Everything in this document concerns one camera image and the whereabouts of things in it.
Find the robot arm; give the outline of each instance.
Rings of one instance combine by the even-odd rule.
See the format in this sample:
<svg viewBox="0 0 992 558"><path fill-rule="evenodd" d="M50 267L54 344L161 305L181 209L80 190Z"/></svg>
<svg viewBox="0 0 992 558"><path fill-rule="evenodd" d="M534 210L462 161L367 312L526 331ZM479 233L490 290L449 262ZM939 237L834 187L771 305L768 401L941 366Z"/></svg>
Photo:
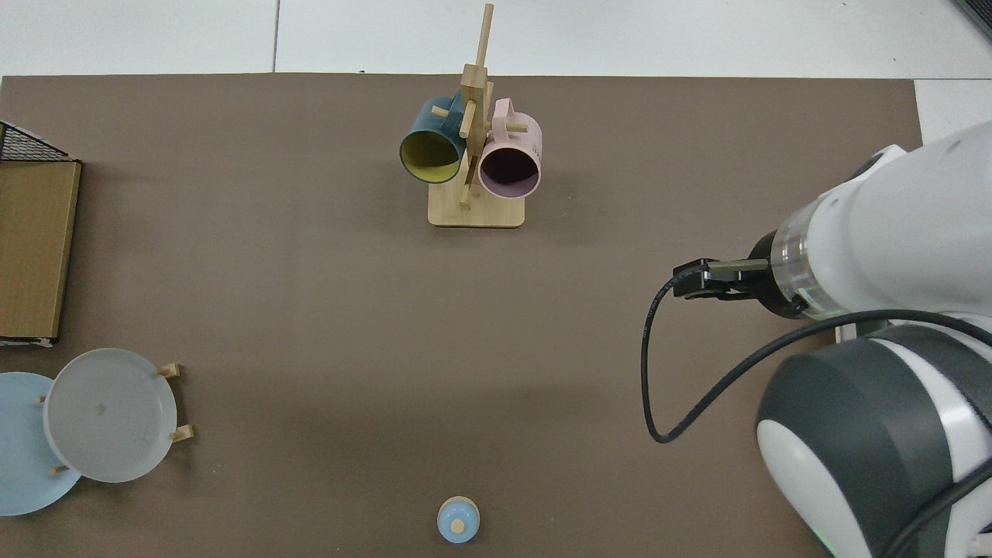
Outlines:
<svg viewBox="0 0 992 558"><path fill-rule="evenodd" d="M911 153L880 151L747 258L676 268L673 292L754 298L780 316L824 322L926 311L992 332L990 250L992 122ZM776 484L837 556L881 556L912 532L900 556L964 558L992 523L992 481L904 527L989 463L990 417L992 349L949 329L899 325L783 362L756 433Z"/></svg>

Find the cardboard box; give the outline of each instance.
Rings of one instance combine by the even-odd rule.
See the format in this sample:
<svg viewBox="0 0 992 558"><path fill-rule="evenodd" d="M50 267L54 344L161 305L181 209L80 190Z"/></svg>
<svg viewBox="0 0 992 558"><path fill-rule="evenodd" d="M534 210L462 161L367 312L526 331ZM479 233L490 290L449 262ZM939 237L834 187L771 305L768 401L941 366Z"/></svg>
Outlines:
<svg viewBox="0 0 992 558"><path fill-rule="evenodd" d="M0 163L0 345L49 347L59 337L81 168Z"/></svg>

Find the white plate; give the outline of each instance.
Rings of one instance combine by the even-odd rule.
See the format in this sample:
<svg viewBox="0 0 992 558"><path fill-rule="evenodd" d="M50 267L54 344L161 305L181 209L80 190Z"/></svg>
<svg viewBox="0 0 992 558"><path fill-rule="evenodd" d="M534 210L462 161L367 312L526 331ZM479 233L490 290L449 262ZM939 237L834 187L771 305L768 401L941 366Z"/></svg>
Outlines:
<svg viewBox="0 0 992 558"><path fill-rule="evenodd" d="M45 439L44 406L52 380L28 372L0 374L0 515L37 511L79 480L73 470L51 475L62 465Z"/></svg>
<svg viewBox="0 0 992 558"><path fill-rule="evenodd" d="M154 469L176 431L176 399L157 370L123 349L91 350L67 364L45 402L45 435L56 455L104 483Z"/></svg>

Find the wire basket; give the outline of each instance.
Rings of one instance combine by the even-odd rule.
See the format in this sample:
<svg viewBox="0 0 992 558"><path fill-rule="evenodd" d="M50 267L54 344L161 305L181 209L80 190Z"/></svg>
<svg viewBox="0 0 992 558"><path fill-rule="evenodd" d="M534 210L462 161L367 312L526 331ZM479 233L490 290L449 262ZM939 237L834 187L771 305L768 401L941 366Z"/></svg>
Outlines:
<svg viewBox="0 0 992 558"><path fill-rule="evenodd" d="M0 163L6 161L74 161L68 153L28 132L0 121Z"/></svg>

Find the white tile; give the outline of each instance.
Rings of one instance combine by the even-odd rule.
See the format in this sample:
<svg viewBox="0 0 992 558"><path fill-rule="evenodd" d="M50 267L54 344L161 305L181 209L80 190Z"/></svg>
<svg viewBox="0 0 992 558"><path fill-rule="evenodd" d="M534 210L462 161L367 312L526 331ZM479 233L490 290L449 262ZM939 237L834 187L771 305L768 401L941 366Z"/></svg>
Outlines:
<svg viewBox="0 0 992 558"><path fill-rule="evenodd" d="M0 74L271 71L276 0L0 0Z"/></svg>
<svg viewBox="0 0 992 558"><path fill-rule="evenodd" d="M992 77L949 0L496 0L493 74ZM461 72L482 1L282 0L277 70Z"/></svg>
<svg viewBox="0 0 992 558"><path fill-rule="evenodd" d="M924 143L992 120L992 79L926 79L916 86Z"/></svg>

